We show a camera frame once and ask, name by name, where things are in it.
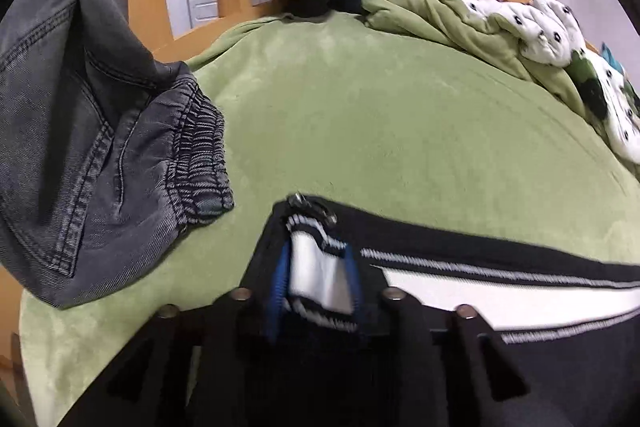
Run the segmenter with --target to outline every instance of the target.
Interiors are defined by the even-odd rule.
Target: denim pants
[[[127,0],[15,0],[0,23],[0,261],[69,307],[151,270],[233,207],[223,117],[161,64]]]

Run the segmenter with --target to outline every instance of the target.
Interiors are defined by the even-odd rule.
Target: plush blanket
[[[640,261],[640,185],[575,109],[432,40],[333,13],[245,23],[195,57],[225,116],[236,208],[107,298],[60,311],[24,295],[22,355],[40,427],[62,418],[155,309],[203,306],[235,286],[272,203],[296,190],[392,219]]]

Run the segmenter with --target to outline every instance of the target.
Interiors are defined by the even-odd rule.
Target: green fitted sheet
[[[235,286],[272,203],[294,190],[392,219],[640,261],[640,185],[533,82],[339,13],[241,25],[191,65],[225,115],[236,208],[107,298],[60,311],[24,295],[22,355],[40,427],[62,418],[160,305],[203,306]]]

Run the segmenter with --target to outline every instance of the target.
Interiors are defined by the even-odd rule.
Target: metal bolt
[[[463,319],[474,319],[478,317],[478,312],[470,304],[460,304],[460,306],[456,308],[456,313]]]
[[[400,301],[406,297],[406,293],[400,288],[389,286],[382,290],[382,296],[390,301]]]
[[[231,298],[234,301],[246,301],[249,297],[251,297],[251,290],[249,288],[240,286],[231,290]]]
[[[180,313],[180,308],[175,304],[165,304],[158,308],[158,317],[161,319],[172,319]]]

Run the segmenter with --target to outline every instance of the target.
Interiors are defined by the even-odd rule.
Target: black and white garment
[[[638,424],[640,267],[297,195],[242,285],[248,425]]]

